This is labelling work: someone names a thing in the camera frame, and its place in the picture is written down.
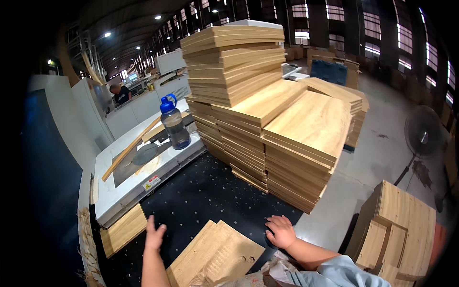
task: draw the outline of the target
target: water bottle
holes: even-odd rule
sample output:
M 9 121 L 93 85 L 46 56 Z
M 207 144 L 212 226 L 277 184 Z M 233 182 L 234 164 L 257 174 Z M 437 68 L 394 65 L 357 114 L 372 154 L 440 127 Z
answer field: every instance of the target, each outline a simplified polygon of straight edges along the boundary
M 172 143 L 172 147 L 176 150 L 186 148 L 190 142 L 190 134 L 183 125 L 182 115 L 177 105 L 177 98 L 173 94 L 168 94 L 161 98 L 161 105 L 159 109 L 162 112 L 161 121 L 168 133 L 168 137 Z

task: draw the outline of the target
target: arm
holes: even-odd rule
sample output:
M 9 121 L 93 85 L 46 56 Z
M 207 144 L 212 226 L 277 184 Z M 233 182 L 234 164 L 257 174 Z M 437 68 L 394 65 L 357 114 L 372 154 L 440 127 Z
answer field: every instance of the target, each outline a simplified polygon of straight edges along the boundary
M 266 230 L 266 237 L 275 246 L 285 249 L 304 269 L 314 271 L 325 261 L 341 254 L 303 241 L 295 235 L 295 230 L 284 215 L 268 218 L 265 225 L 273 232 Z
M 159 248 L 165 232 L 166 226 L 164 224 L 155 230 L 155 218 L 151 215 L 146 226 L 142 287 L 170 287 L 164 263 L 159 255 Z

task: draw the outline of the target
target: standing fan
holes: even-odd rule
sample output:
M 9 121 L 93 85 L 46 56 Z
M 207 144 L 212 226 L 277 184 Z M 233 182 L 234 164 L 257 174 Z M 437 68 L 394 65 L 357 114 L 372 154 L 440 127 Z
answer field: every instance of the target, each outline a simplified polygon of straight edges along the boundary
M 409 164 L 405 167 L 402 174 L 395 182 L 395 186 L 400 183 L 409 167 L 416 157 L 429 158 L 441 151 L 444 143 L 442 125 L 437 114 L 428 106 L 417 106 L 405 121 L 405 140 L 409 149 L 413 153 Z M 441 208 L 438 208 L 437 198 L 435 204 L 437 210 L 443 209 L 443 198 L 441 198 Z

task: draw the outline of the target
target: black t-shirt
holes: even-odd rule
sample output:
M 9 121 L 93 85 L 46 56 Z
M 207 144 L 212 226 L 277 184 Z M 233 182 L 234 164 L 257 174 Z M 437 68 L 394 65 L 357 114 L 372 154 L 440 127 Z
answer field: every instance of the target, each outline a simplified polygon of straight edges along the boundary
M 118 104 L 124 104 L 129 100 L 129 89 L 125 86 L 121 87 L 121 91 L 118 94 L 115 94 L 115 102 Z

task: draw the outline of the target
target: computer monitor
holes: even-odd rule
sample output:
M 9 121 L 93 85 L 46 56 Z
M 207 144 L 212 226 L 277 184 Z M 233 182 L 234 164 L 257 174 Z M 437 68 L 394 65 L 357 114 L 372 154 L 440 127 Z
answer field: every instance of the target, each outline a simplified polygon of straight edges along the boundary
M 133 81 L 133 80 L 135 80 L 135 79 L 137 79 L 137 73 L 134 73 L 134 74 L 130 74 L 130 75 L 129 75 L 129 81 Z

